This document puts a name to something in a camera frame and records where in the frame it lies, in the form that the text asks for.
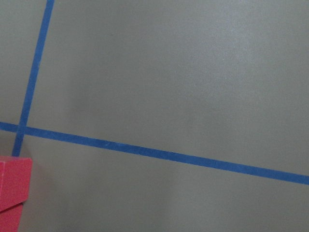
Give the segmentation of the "red block placed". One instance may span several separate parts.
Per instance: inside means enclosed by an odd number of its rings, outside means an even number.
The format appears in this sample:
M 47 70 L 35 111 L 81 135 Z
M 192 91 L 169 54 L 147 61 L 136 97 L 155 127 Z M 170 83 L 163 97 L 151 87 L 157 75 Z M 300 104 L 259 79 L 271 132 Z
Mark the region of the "red block placed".
M 0 212 L 0 232 L 17 232 L 23 204 L 14 205 Z
M 4 211 L 28 199 L 32 159 L 0 157 L 0 210 Z

